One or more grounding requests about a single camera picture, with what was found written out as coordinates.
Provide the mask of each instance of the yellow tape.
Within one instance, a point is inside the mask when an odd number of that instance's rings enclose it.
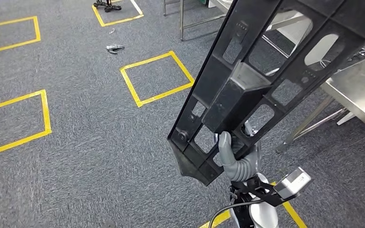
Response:
[[[140,66],[140,65],[143,65],[143,64],[147,64],[147,63],[150,63],[150,62],[153,62],[153,61],[162,59],[162,58],[166,58],[166,57],[169,57],[169,56],[174,59],[174,61],[177,63],[177,65],[180,67],[180,69],[182,70],[182,72],[188,78],[188,80],[190,82],[188,84],[179,86],[177,88],[174,88],[174,89],[169,90],[167,92],[164,92],[162,94],[159,94],[159,95],[156,95],[156,96],[153,96],[151,98],[148,98],[148,99],[145,99],[145,100],[141,101],[139,99],[138,93],[136,93],[135,88],[132,85],[131,80],[129,79],[129,77],[126,74],[126,71],[125,70],[127,70],[129,68],[137,67],[137,66]],[[149,58],[149,59],[146,59],[146,60],[137,62],[137,63],[132,63],[132,64],[129,64],[129,65],[126,65],[126,66],[120,68],[120,71],[121,71],[122,77],[125,80],[126,86],[128,87],[129,91],[131,92],[132,98],[134,99],[134,101],[135,101],[135,103],[136,103],[136,105],[138,107],[142,107],[143,105],[145,105],[147,103],[153,102],[155,100],[159,100],[159,99],[161,99],[163,97],[166,97],[168,95],[171,95],[171,94],[177,93],[177,92],[179,92],[181,90],[184,90],[186,88],[189,88],[189,87],[191,87],[193,85],[193,83],[195,81],[193,79],[193,77],[191,76],[190,72],[188,72],[187,68],[185,68],[184,64],[179,60],[179,58],[177,57],[177,55],[173,51],[169,51],[169,52],[167,52],[165,54],[162,54],[162,55],[159,55],[159,56],[155,56],[155,57],[152,57],[152,58]]]
[[[215,218],[215,220],[212,223],[212,228],[220,225],[222,222],[224,222],[228,219],[230,219],[230,211],[226,210]],[[203,224],[199,228],[208,228],[208,227],[209,227],[209,222]]]
[[[298,225],[299,228],[306,228],[307,226],[303,222],[303,220],[300,218],[300,216],[296,213],[296,211],[293,209],[292,205],[289,203],[289,201],[286,201],[283,203],[283,206],[285,207],[286,211],[290,214],[294,222]]]
[[[18,101],[33,97],[33,96],[37,96],[37,95],[41,95],[41,104],[42,104],[42,111],[43,111],[43,118],[44,118],[44,131],[40,132],[40,133],[37,133],[37,134],[34,134],[34,135],[31,135],[31,136],[28,136],[24,139],[20,139],[20,140],[17,140],[15,142],[0,146],[0,152],[5,151],[5,150],[10,149],[10,148],[13,148],[15,146],[22,145],[24,143],[27,143],[31,140],[40,138],[40,137],[45,136],[47,134],[50,134],[52,132],[51,131],[51,122],[49,120],[47,93],[44,89],[40,90],[40,91],[37,91],[37,92],[34,92],[34,93],[31,93],[31,94],[23,95],[23,96],[20,96],[20,97],[17,97],[17,98],[2,102],[2,103],[0,103],[0,108],[3,107],[3,106],[6,106],[6,105],[10,105],[10,104],[13,104],[15,102],[18,102]]]
[[[32,39],[32,40],[25,41],[25,42],[12,44],[12,45],[5,46],[5,47],[0,47],[0,51],[11,49],[11,48],[16,48],[16,47],[23,46],[23,45],[26,45],[26,44],[31,44],[31,43],[41,41],[41,34],[40,34],[40,28],[38,26],[37,16],[28,17],[28,18],[21,18],[21,19],[16,19],[16,20],[4,21],[4,22],[0,22],[0,25],[7,25],[7,24],[17,23],[17,22],[21,22],[21,21],[26,21],[26,20],[33,20],[34,30],[36,32],[36,38]]]
[[[132,5],[135,7],[136,11],[138,11],[139,15],[135,16],[135,17],[131,17],[131,18],[125,18],[125,19],[122,19],[122,20],[108,22],[108,23],[103,22],[103,19],[101,18],[100,14],[98,13],[98,10],[96,9],[96,7],[94,7],[92,5],[93,12],[95,13],[96,18],[97,18],[98,22],[100,23],[101,27],[109,26],[109,25],[115,25],[115,24],[127,22],[127,21],[130,21],[130,20],[135,20],[135,19],[143,17],[144,14],[143,14],[142,10],[139,8],[139,6],[136,4],[136,2],[134,0],[130,0],[130,1],[131,1]]]

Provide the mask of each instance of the stainless steel table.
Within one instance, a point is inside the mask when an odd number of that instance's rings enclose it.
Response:
[[[277,147],[277,152],[285,151],[294,140],[337,117],[346,109],[365,123],[365,60],[335,73],[321,88],[329,96]],[[344,108],[305,129],[334,99]]]

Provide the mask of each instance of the small object on floor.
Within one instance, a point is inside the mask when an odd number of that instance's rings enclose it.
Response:
[[[111,54],[118,54],[118,51],[125,49],[124,46],[118,44],[108,45],[106,48]]]
[[[106,2],[103,2],[103,0],[96,0],[95,3],[93,3],[93,6],[94,7],[99,7],[99,6],[104,6],[104,12],[108,13],[110,11],[113,11],[113,10],[121,10],[121,6],[117,6],[117,5],[113,5],[111,3],[111,0],[107,0],[107,3]]]
[[[103,224],[102,228],[116,228],[115,222],[113,222],[113,221],[106,221]]]

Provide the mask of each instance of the black cable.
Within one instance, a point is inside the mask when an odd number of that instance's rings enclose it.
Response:
[[[224,212],[225,210],[228,210],[228,209],[230,209],[230,208],[240,207],[240,206],[247,206],[247,205],[251,205],[251,204],[262,203],[262,202],[264,202],[264,201],[260,199],[260,200],[255,200],[255,201],[251,201],[251,202],[236,203],[236,204],[232,204],[232,205],[226,206],[226,207],[224,207],[224,208],[220,209],[218,212],[216,212],[216,213],[213,215],[212,219],[211,219],[211,220],[210,220],[210,222],[209,222],[209,226],[208,226],[208,228],[212,228],[212,223],[213,223],[213,221],[216,219],[216,217],[217,217],[218,215],[220,215],[220,214],[221,214],[222,212]]]

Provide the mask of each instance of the yellow tape square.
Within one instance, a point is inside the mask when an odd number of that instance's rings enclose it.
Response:
[[[103,19],[101,18],[100,14],[98,13],[96,7],[94,7],[92,5],[93,12],[95,13],[95,15],[97,17],[97,20],[100,23],[101,27],[109,26],[109,25],[115,25],[115,24],[127,22],[127,21],[130,21],[130,20],[135,20],[135,19],[138,19],[138,18],[143,17],[144,16],[144,13],[139,8],[138,4],[134,0],[130,0],[130,1],[131,1],[132,5],[135,7],[136,11],[138,11],[138,14],[139,15],[138,16],[135,16],[135,17],[131,17],[131,18],[125,18],[125,19],[122,19],[122,20],[116,20],[116,21],[108,22],[108,23],[104,23],[103,22]]]
[[[37,96],[37,95],[41,96],[42,111],[43,111],[43,118],[44,118],[44,131],[42,131],[40,133],[37,133],[37,134],[34,134],[34,135],[31,135],[31,136],[26,137],[26,138],[17,140],[15,142],[0,146],[0,152],[2,152],[4,150],[7,150],[7,149],[10,149],[10,148],[13,148],[15,146],[22,145],[22,144],[27,143],[31,140],[43,137],[43,136],[51,133],[51,122],[49,120],[47,93],[46,93],[45,89],[34,92],[34,93],[31,93],[31,94],[27,94],[27,95],[24,95],[24,96],[20,96],[20,97],[17,97],[17,98],[14,98],[14,99],[11,99],[11,100],[8,100],[8,101],[5,101],[5,102],[2,102],[2,103],[0,103],[0,108],[3,107],[3,106],[6,106],[6,105],[13,104],[13,103],[18,102],[18,101],[21,101],[21,100],[25,100],[25,99],[33,97],[33,96]]]
[[[143,64],[146,64],[146,63],[150,63],[150,62],[153,62],[153,61],[165,58],[165,57],[172,57],[174,59],[174,61],[177,63],[177,65],[180,67],[180,69],[184,72],[184,75],[187,77],[187,79],[190,82],[185,84],[185,85],[174,88],[172,90],[169,90],[167,92],[164,92],[162,94],[159,94],[159,95],[156,95],[156,96],[153,96],[151,98],[148,98],[148,99],[145,99],[145,100],[141,101],[138,97],[138,94],[136,93],[136,91],[134,89],[134,86],[131,83],[131,80],[129,80],[129,77],[126,74],[125,70],[127,70],[129,68],[133,68],[135,66],[137,67],[137,66],[140,66],[140,65],[143,65]],[[189,88],[194,84],[194,81],[195,81],[193,79],[193,77],[191,76],[191,74],[188,72],[188,70],[185,68],[184,64],[179,60],[179,58],[176,56],[176,54],[173,51],[169,51],[169,52],[167,52],[165,54],[162,54],[160,56],[156,56],[156,57],[153,57],[153,58],[150,58],[150,59],[147,59],[147,60],[143,60],[143,61],[140,61],[140,62],[137,62],[137,63],[126,65],[126,66],[120,68],[120,71],[121,71],[122,77],[125,80],[126,85],[128,86],[128,89],[131,92],[131,95],[134,98],[134,100],[136,102],[136,105],[138,107],[142,107],[142,105],[153,102],[155,100],[159,100],[160,98],[166,97],[168,95],[171,95],[171,94],[177,93],[181,90],[184,90],[186,88]]]
[[[17,43],[17,44],[12,44],[12,45],[5,46],[5,47],[0,47],[0,51],[11,49],[11,48],[16,48],[16,47],[23,46],[23,45],[26,45],[26,44],[31,44],[31,43],[41,41],[40,28],[38,26],[37,16],[28,17],[28,18],[21,18],[21,19],[16,19],[16,20],[10,20],[10,21],[4,21],[4,22],[0,22],[0,25],[8,25],[8,24],[13,24],[13,23],[25,21],[25,20],[33,20],[34,30],[36,32],[36,38],[32,39],[32,40],[29,40],[29,41],[25,41],[25,42],[21,42],[21,43]]]

